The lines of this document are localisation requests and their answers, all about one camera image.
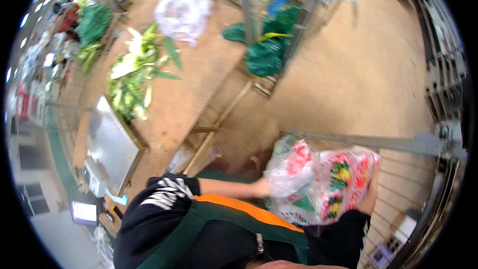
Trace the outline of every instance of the floor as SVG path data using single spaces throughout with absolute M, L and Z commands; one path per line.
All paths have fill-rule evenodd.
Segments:
M 136 3 L 130 10 L 134 14 L 141 0 L 131 1 Z M 423 40 L 415 10 L 398 0 L 357 0 L 357 9 L 354 21 L 352 4 L 345 2 L 320 32 L 314 33 L 313 26 L 273 97 L 267 100 L 249 91 L 223 122 L 210 143 L 221 148 L 231 172 L 256 149 L 271 147 L 281 130 L 393 137 L 430 133 Z M 88 89 L 76 95 L 81 105 L 93 104 L 104 88 L 94 72 L 93 67 L 87 78 L 77 77 Z M 239 67 L 199 122 L 213 122 L 246 80 Z M 188 141 L 197 143 L 198 136 L 204 135 Z M 192 174 L 208 163 L 207 151 Z M 365 253 L 391 233 L 390 223 L 401 212 L 421 207 L 433 180 L 433 160 L 383 149 L 380 154 L 379 201 Z

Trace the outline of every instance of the wooden table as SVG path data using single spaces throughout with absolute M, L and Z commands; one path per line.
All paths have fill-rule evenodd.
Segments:
M 143 2 L 138 12 L 129 15 L 128 25 L 137 30 L 145 29 L 153 21 L 158 1 Z M 128 202 L 145 188 L 149 177 L 163 174 L 170 159 L 205 110 L 209 99 L 244 56 L 243 44 L 220 37 L 222 29 L 237 22 L 243 22 L 241 10 L 215 3 L 207 27 L 197 39 L 196 47 L 190 48 L 187 42 L 176 42 L 181 50 L 183 72 L 172 61 L 166 70 L 180 76 L 182 80 L 154 79 L 148 119 L 135 119 L 131 125 L 134 134 L 149 146 L 150 152 L 141 158 L 131 177 L 130 188 L 124 191 L 129 195 Z M 124 42 L 131 38 L 132 35 L 127 30 L 118 37 L 104 67 L 110 67 L 118 55 L 128 50 Z M 105 201 L 109 210 L 115 206 L 108 197 L 105 197 Z M 118 205 L 118 208 L 122 212 L 126 210 L 126 206 Z M 121 225 L 119 218 L 115 224 L 111 224 L 103 215 L 100 220 L 113 235 Z

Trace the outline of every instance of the orange stripe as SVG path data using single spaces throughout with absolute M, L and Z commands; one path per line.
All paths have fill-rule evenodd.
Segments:
M 242 212 L 246 212 L 247 214 L 251 215 L 252 217 L 254 217 L 255 219 L 263 223 L 278 225 L 278 226 L 288 228 L 289 230 L 303 233 L 302 229 L 296 227 L 293 224 L 288 223 L 284 219 L 278 217 L 276 214 L 272 214 L 269 211 L 253 206 L 249 204 L 248 202 L 243 202 L 240 200 L 236 200 L 236 199 L 225 197 L 218 194 L 204 194 L 201 196 L 195 195 L 194 199 L 198 202 L 212 202 L 212 203 L 227 206 L 236 210 L 240 210 Z

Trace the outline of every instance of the green plastic bag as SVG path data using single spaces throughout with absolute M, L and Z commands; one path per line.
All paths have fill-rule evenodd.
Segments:
M 110 26 L 110 19 L 111 11 L 106 5 L 84 7 L 76 28 L 81 47 L 98 42 Z
M 294 24 L 301 7 L 298 5 L 284 6 L 275 19 L 262 20 L 262 33 L 275 32 L 290 34 L 294 32 Z M 233 24 L 222 31 L 224 39 L 246 43 L 244 23 Z M 246 52 L 246 66 L 249 73 L 264 77 L 277 74 L 281 69 L 285 50 L 291 45 L 288 37 L 275 37 L 265 42 L 254 42 Z

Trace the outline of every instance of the zipper pull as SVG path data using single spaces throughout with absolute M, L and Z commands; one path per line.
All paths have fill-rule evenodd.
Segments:
M 257 251 L 259 252 L 259 254 L 262 254 L 264 252 L 264 242 L 262 241 L 262 235 L 256 234 L 256 239 L 257 239 Z

